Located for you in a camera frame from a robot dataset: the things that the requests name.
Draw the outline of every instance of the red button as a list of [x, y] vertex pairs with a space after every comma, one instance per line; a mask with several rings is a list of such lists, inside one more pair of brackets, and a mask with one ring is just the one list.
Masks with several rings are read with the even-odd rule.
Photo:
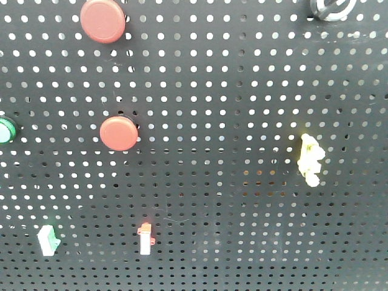
[[106, 119], [100, 127], [102, 142], [112, 150], [128, 150], [138, 140], [136, 125], [126, 117], [114, 116]]
[[97, 42], [117, 41], [125, 29], [125, 15], [114, 0], [88, 0], [81, 9], [81, 25]]

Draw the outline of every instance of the perforated metal sheet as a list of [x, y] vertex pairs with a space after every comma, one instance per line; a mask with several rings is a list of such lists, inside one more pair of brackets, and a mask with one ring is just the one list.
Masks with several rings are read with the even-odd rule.
[[[388, 290], [388, 1], [336, 23], [307, 0], [124, 2], [102, 45], [84, 1], [0, 0], [0, 110], [23, 128], [0, 148], [1, 290]], [[98, 135], [117, 114], [139, 125], [124, 153]], [[314, 189], [304, 132], [327, 150]]]

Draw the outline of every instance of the green indicator light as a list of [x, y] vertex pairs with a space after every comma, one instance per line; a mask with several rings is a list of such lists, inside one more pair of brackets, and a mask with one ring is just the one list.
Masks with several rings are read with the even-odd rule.
[[16, 124], [9, 118], [0, 118], [0, 144], [14, 140], [17, 133]]

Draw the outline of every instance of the yellow connector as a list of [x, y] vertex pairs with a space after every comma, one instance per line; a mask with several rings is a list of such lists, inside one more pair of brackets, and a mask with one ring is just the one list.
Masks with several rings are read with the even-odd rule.
[[301, 139], [301, 157], [298, 161], [298, 168], [305, 177], [307, 185], [316, 187], [319, 185], [319, 178], [316, 174], [321, 172], [321, 164], [318, 161], [323, 159], [326, 153], [312, 136], [305, 133]]

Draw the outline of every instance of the small white connector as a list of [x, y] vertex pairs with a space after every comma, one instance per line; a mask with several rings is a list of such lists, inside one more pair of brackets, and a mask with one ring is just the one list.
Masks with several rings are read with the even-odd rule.
[[138, 228], [138, 235], [140, 235], [140, 255], [150, 255], [151, 246], [155, 244], [155, 239], [151, 237], [151, 224], [143, 223]]
[[43, 256], [53, 256], [56, 248], [61, 243], [61, 240], [55, 237], [53, 226], [42, 226], [38, 233], [38, 240]]
[[319, 178], [316, 174], [321, 172], [321, 164], [318, 161], [323, 159], [326, 153], [312, 136], [305, 133], [301, 139], [301, 157], [298, 161], [298, 168], [305, 177], [307, 185], [316, 187], [319, 185]]

